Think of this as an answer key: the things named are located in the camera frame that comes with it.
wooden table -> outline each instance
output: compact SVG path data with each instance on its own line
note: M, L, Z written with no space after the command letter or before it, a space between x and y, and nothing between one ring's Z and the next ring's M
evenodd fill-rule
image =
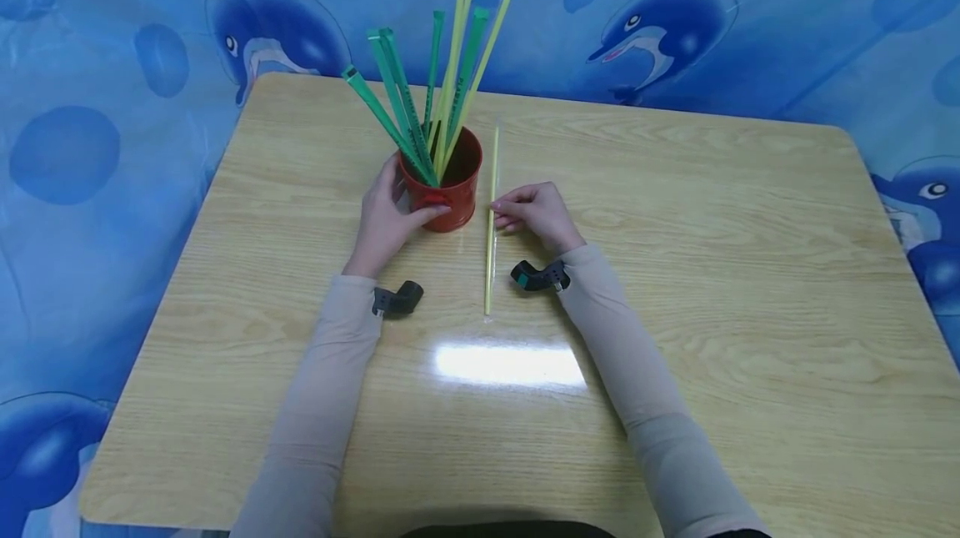
M468 125L489 145L498 117L502 188L560 186L775 534L958 535L960 380L845 133L493 94ZM257 80L84 517L233 523L391 150L340 79ZM337 535L532 517L658 535L580 338L554 297L510 285L535 240L500 237L485 321L485 226L418 237L382 279L426 296L384 325Z

straw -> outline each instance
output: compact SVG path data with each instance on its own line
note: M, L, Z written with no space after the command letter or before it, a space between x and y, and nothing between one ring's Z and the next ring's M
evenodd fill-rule
M498 163L500 150L500 123L493 130L493 165L490 172L490 202L497 199ZM493 299L493 209L487 212L487 285L482 299L482 312L490 316L491 300Z
M433 89L437 81L437 63L440 58L440 39L443 36L443 11L433 12L433 43L430 44L430 75L426 83L426 103L423 110L423 132L430 134L430 113L433 110Z
M480 79L483 77L484 71L487 70L487 63L490 63L490 55L493 52L493 44L497 43L497 38L500 34L500 26L503 25L503 18L507 14L507 7L510 6L511 0L501 0L500 8L497 10L497 18L493 20L493 27L490 31L490 38L487 38L487 46L482 51L482 56L480 57L480 66L477 68L473 76L473 83L470 84L470 89L467 92L467 99L463 103L463 107L460 110L459 119L457 119L456 128L453 130L453 144L450 145L450 148L446 154L446 159L442 161L441 169L446 169L447 165L450 163L450 157L453 155L453 150L457 147L457 140L460 139L460 131L463 128L463 122L467 120L467 116L470 113L470 107L473 105L473 98L478 93L478 88L480 88Z
M467 40L467 50L463 52L461 59L460 75L457 78L456 89L453 92L453 107L450 108L450 119L447 122L447 142L446 146L443 147L443 152L447 153L447 157L443 160L441 168L437 170L437 178L440 179L441 182L443 181L443 174L447 172L447 165L449 164L450 158L453 157L453 146L451 146L451 144L456 144L456 140L453 137L453 128L461 128L463 126L462 123L458 125L460 110L463 106L463 97L467 95L467 85L470 74L473 72L473 66L478 62L480 42L483 40L483 33L485 28L487 28L488 19L490 19L490 11L486 8L478 7L473 9L473 22L470 23L470 37Z
M397 84L397 79L393 76L393 71L391 69L390 63L388 63L387 58L389 55L387 53L387 46L385 44L386 40L380 36L379 32L371 30L367 32L367 39L370 40L370 43L373 47L373 57L377 59L377 67L380 68L380 75L383 76L383 85L387 91L387 97L390 99L390 104L393 108L393 118L397 120L397 127L399 128L399 134L402 136L402 140L406 145L406 151L403 148L400 148L404 152L405 156L410 159L411 163L418 163L419 167L424 169L426 172L421 172L423 182L428 185L437 188L440 185L438 178L434 173L431 165L428 164L428 161L421 159L419 157L419 152L417 148L417 139L415 138L415 133L413 128L410 127L410 120L407 116L406 109L403 107L402 98L400 98L400 87ZM414 125L416 126L419 123L417 119L416 112L414 114Z
M457 64L460 62L460 49L463 46L463 34L467 31L467 11L473 0L457 0L457 7L453 14L453 36L450 37L450 56L447 61L447 71L443 74L441 92L441 116L437 120L437 135L443 138L443 129L449 124L450 108L453 106L453 82L457 75ZM439 170L443 160L447 159L446 140L437 141L437 150L434 153L433 167Z
M407 74L403 71L403 65L400 64L400 57L397 53L397 39L393 36L391 28L381 28L380 44L387 58L387 65L397 82L397 89L400 92L400 100L403 103L403 110L407 116L407 123L410 126L411 140L417 151L417 156L424 165L430 165L430 154L426 148L426 139L423 137L423 129L419 125L417 108L414 106L414 97L410 94L410 83L407 83Z
M410 161L410 164L414 166L414 169L419 173L419 176L425 180L425 182L430 182L430 172L433 170L429 169L428 166L424 166L421 160L419 160L411 145L400 136L400 133L397 130L397 126L393 125L393 121L390 119L390 115L387 114L387 110L383 107L383 104L380 104L380 101L377 95L373 94L373 91L370 89L370 85L367 85L366 79L360 74L355 66L348 66L346 71L343 71L341 76L347 79L347 83L350 88L353 88L353 91L360 96L360 99L367 104L367 107L370 108L370 112L373 113L374 117L377 117L377 121L380 122L380 125L386 129L387 134L390 135L390 138L393 140L393 143L397 145L400 150L400 153Z

forearm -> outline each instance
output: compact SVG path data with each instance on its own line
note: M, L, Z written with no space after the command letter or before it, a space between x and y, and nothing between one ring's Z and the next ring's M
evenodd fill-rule
M334 278L230 536L329 536L364 372L380 335L374 285Z
M560 295L563 308L624 424L665 536L763 530L690 417L666 361L598 247L583 246L562 259L570 276Z

black clip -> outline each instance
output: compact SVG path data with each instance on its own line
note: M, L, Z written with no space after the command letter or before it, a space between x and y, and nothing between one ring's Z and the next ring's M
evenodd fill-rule
M513 267L510 277L527 292L538 292L551 286L557 292L562 292L570 285L570 276L563 270L562 260L553 261L544 271L538 271L537 267L530 265L530 261L522 260Z
M384 317L410 315L423 298L423 288L407 279L396 294L383 288L373 288L373 314Z

blue curtain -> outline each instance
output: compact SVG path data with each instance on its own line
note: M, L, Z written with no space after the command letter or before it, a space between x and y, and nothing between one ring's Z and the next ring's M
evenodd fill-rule
M482 89L845 128L956 356L959 3L513 0ZM0 0L2 538L176 532L83 523L78 484L248 90L377 78L380 26L425 83L435 8Z

